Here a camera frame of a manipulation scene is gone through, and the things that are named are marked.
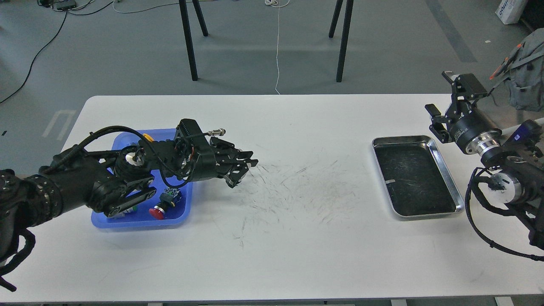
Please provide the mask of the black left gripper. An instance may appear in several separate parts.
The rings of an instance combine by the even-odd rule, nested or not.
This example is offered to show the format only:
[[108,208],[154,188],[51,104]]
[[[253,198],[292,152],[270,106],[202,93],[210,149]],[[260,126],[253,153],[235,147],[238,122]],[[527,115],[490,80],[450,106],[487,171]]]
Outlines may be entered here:
[[230,188],[235,188],[250,168],[258,165],[252,151],[241,151],[231,142],[220,138],[188,138],[194,149],[189,163],[190,172],[183,178],[186,182],[204,181],[212,178],[224,179]]

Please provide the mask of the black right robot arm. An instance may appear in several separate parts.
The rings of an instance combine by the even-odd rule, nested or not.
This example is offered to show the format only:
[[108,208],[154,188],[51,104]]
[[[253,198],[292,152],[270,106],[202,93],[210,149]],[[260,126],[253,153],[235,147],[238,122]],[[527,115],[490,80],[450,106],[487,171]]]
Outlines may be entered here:
[[475,196],[484,209],[516,217],[529,231],[529,244],[543,248],[543,163],[539,161],[543,153],[538,148],[542,126],[527,120],[502,142],[502,130],[477,107],[488,92],[476,76],[451,71],[442,76],[451,87],[451,103],[445,114],[432,103],[425,105],[429,130],[441,143],[455,143],[464,154],[479,155],[482,163],[470,175],[465,193],[469,223],[491,248],[542,261],[542,256],[517,252],[488,238],[477,228],[470,210],[471,196]]

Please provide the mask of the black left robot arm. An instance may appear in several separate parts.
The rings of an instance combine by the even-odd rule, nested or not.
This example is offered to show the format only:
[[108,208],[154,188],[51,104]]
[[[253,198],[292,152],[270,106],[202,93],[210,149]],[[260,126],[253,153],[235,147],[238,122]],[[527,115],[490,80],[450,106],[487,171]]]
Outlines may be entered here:
[[[222,140],[224,134],[222,128],[203,132],[195,120],[182,119],[173,139],[156,141],[115,125],[90,133],[33,176],[1,170],[1,275],[31,254],[36,240],[30,227],[82,206],[116,215],[156,194],[154,170],[174,189],[212,178],[237,186],[258,160]],[[171,177],[181,183],[168,184]]]

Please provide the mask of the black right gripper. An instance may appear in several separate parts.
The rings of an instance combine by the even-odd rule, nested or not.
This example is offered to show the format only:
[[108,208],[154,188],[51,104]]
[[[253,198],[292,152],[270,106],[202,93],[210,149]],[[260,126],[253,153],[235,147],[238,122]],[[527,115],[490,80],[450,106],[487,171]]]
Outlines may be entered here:
[[[488,91],[472,73],[457,75],[443,71],[442,76],[451,85],[451,104],[445,116],[433,104],[425,105],[430,114],[429,130],[443,144],[451,143],[451,138],[466,155],[484,155],[499,147],[502,131],[484,113],[474,110],[480,99],[488,96]],[[444,124],[451,119],[457,121],[447,130]]]

